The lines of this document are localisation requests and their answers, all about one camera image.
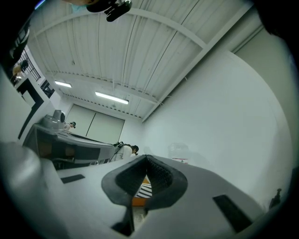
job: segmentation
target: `striped object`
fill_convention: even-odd
[[[151,184],[150,183],[143,183],[135,197],[150,198],[151,196],[152,196]]]

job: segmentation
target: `ceiling light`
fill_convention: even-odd
[[[114,97],[114,96],[111,96],[111,95],[106,95],[106,94],[103,94],[103,93],[99,93],[99,92],[96,92],[95,93],[97,96],[100,96],[100,97],[103,97],[103,98],[106,98],[106,99],[111,99],[111,100],[114,100],[114,101],[117,101],[117,102],[120,102],[120,103],[123,103],[123,104],[128,104],[129,101],[126,100],[126,99],[120,99],[120,98],[117,98],[117,97]]]
[[[66,86],[66,87],[71,88],[71,84],[68,84],[68,83],[59,82],[59,81],[55,81],[55,83],[58,84],[58,85],[62,85],[62,86]]]

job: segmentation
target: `railing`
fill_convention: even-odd
[[[38,74],[38,72],[36,71],[36,69],[34,68],[32,62],[30,61],[27,53],[26,53],[26,50],[24,50],[22,52],[22,55],[21,55],[21,58],[19,59],[18,63],[20,63],[21,61],[24,61],[24,60],[27,60],[28,61],[28,64],[29,66],[27,67],[27,69],[25,70],[25,73],[26,74],[29,74],[31,73],[33,78],[37,81],[38,79],[41,78],[41,76]]]

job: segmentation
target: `ceiling beam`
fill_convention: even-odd
[[[113,81],[109,79],[103,79],[101,77],[96,77],[96,76],[81,76],[81,75],[75,75],[75,74],[69,74],[69,73],[53,73],[54,75],[50,73],[46,73],[45,76],[47,78],[54,78],[54,80],[64,80],[68,83],[72,82],[80,82],[80,83],[86,83],[89,82],[91,84],[97,85],[97,86],[102,86],[103,88],[106,88],[108,90],[113,91]],[[124,86],[120,85],[118,83],[114,84],[114,90],[115,91],[120,91],[125,94],[129,95],[134,95],[142,100],[146,100],[147,102],[151,104],[157,104],[158,101],[151,95],[140,92],[141,90],[131,88],[130,86]]]
[[[50,28],[52,28],[52,27],[54,27],[54,26],[56,26],[56,25],[58,25],[62,22],[71,20],[71,19],[76,18],[76,17],[86,16],[86,15],[90,15],[90,14],[95,14],[95,13],[91,13],[91,12],[88,12],[87,10],[83,10],[83,11],[80,11],[78,13],[72,13],[70,15],[62,17],[62,18],[60,18],[56,21],[53,21],[52,23],[48,24],[47,26],[43,27],[41,30],[36,32],[35,36],[30,38],[29,41],[31,41],[34,37],[37,37],[38,35],[40,35],[44,31],[46,31],[46,30],[48,30],[48,29],[50,29]],[[201,48],[206,47],[205,42],[203,40],[201,40],[198,36],[196,36],[192,31],[190,31],[186,27],[182,26],[181,24],[179,24],[176,21],[173,21],[173,20],[171,20],[167,17],[161,16],[161,15],[158,15],[156,13],[149,12],[149,11],[146,11],[146,10],[138,9],[138,8],[132,8],[126,14],[145,17],[145,18],[157,21],[159,23],[162,23],[162,24],[164,24],[164,25],[180,32],[184,36],[190,38],[190,40],[192,40],[194,43],[199,45]]]
[[[102,114],[106,114],[106,115],[116,117],[116,118],[119,118],[119,119],[123,119],[123,120],[130,119],[130,120],[141,121],[141,118],[139,118],[139,117],[135,117],[135,116],[132,116],[132,115],[127,114],[127,113],[119,112],[118,110],[113,110],[113,109],[107,108],[105,106],[101,106],[101,105],[94,104],[94,103],[91,103],[91,102],[86,102],[84,100],[74,98],[74,97],[68,96],[68,95],[64,95],[64,97],[69,99],[75,105],[78,105],[78,106],[81,106],[81,107],[84,107],[86,109],[90,109],[90,110],[93,110],[93,111],[96,111],[96,112],[99,112],[99,113],[102,113]]]
[[[157,107],[160,102],[172,92],[172,90],[181,82],[181,80],[197,65],[197,63],[212,49],[212,47],[230,30],[239,19],[253,6],[252,2],[245,2],[244,6],[224,25],[224,27],[211,39],[207,46],[187,65],[187,67],[179,74],[179,76],[173,81],[170,87],[165,91],[163,96],[159,99],[159,102],[146,114],[142,122],[144,122]]]

